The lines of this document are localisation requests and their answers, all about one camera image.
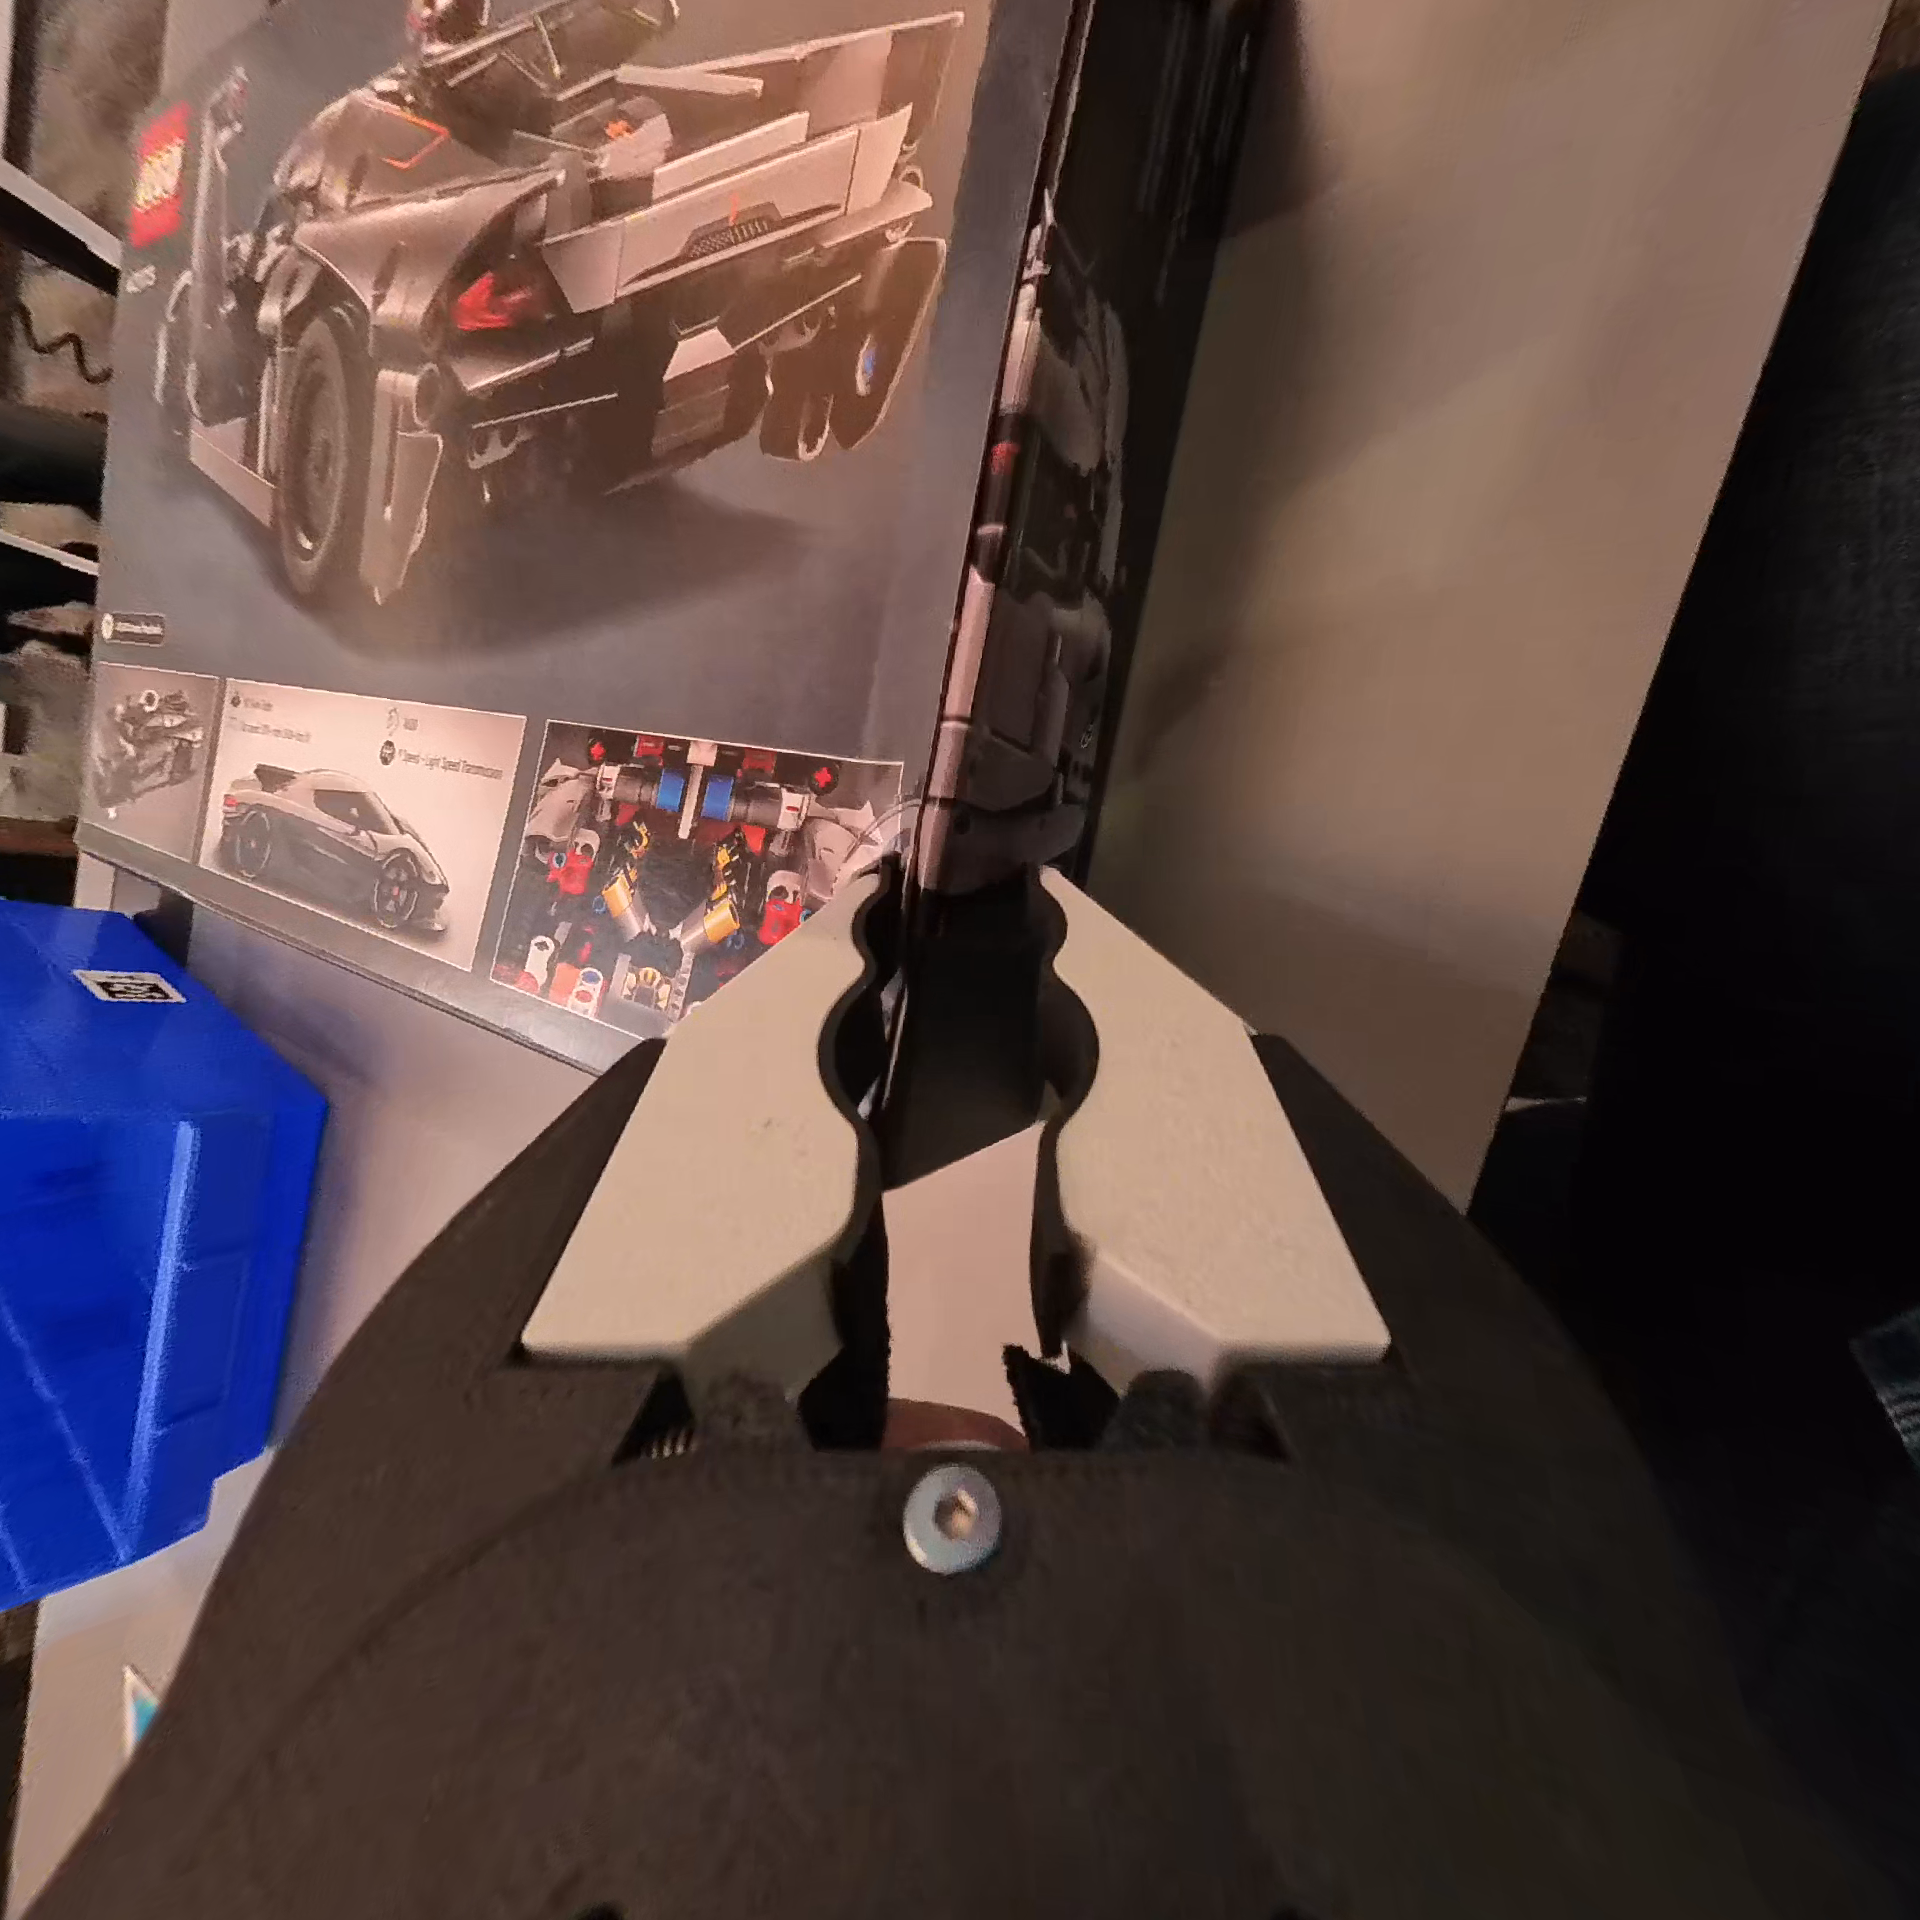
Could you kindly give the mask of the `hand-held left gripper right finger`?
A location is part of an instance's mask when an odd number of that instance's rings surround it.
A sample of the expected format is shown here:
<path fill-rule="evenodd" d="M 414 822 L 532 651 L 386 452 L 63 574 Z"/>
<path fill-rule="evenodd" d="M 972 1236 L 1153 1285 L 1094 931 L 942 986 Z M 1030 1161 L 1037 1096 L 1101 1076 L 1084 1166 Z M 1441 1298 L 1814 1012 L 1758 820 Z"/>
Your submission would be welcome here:
<path fill-rule="evenodd" d="M 1004 1354 L 1030 1450 L 1094 1450 L 1145 1402 L 1198 1425 L 1248 1374 L 1378 1365 L 1389 1331 L 1252 1028 L 1065 876 L 1029 886 L 1042 1124 L 1034 1350 Z"/>

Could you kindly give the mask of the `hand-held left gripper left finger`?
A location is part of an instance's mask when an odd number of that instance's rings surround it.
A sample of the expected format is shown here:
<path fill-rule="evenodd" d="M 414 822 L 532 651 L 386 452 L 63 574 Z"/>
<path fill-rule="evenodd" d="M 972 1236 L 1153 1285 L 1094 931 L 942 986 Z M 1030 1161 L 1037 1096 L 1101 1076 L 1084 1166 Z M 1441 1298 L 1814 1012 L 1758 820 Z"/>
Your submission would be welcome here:
<path fill-rule="evenodd" d="M 693 1406 L 741 1379 L 818 1444 L 878 1448 L 897 925 L 887 857 L 679 1021 L 522 1326 L 529 1361 L 654 1363 Z"/>

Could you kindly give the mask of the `lego set car box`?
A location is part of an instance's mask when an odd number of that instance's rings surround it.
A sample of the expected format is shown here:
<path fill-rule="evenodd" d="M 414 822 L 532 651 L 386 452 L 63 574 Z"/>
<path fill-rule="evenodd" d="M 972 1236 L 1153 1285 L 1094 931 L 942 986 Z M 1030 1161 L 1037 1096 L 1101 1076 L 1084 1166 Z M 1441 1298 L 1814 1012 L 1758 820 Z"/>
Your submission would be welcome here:
<path fill-rule="evenodd" d="M 135 124 L 80 846 L 602 1069 L 1088 881 L 1277 4 L 268 4 Z"/>

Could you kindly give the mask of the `blue plastic bin with tag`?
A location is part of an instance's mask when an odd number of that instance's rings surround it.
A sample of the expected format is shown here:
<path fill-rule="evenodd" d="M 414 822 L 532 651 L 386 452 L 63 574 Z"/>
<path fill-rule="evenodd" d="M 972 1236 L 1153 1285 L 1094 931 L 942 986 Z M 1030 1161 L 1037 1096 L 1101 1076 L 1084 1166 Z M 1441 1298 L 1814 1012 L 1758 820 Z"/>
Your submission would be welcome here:
<path fill-rule="evenodd" d="M 321 1092 L 133 920 L 1 905 L 1 1604 L 202 1526 L 271 1437 Z"/>

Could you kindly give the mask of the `person's plaid shirt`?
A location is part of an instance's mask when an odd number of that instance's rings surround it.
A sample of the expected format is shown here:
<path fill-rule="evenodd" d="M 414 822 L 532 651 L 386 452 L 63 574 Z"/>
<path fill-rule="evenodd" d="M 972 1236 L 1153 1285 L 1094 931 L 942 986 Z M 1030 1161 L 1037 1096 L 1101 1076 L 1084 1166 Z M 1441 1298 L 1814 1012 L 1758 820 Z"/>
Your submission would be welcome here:
<path fill-rule="evenodd" d="M 1860 1475 L 1876 1498 L 1917 1500 L 1917 1302 L 1848 1334 L 1857 1385 Z"/>

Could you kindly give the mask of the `metal shelf rack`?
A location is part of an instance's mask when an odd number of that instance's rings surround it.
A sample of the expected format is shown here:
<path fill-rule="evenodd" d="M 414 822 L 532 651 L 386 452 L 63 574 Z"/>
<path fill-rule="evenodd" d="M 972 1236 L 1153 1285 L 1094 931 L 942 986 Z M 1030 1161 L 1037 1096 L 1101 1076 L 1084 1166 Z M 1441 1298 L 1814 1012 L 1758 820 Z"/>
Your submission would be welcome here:
<path fill-rule="evenodd" d="M 104 494 L 104 413 L 71 413 L 14 395 L 16 350 L 63 366 L 94 398 L 112 372 L 74 329 L 40 332 L 26 268 L 94 294 L 119 290 L 120 243 L 32 176 L 37 4 L 4 4 L 4 864 L 74 854 L 80 733 L 100 581 L 97 536 L 47 537 L 26 512 L 95 522 Z"/>

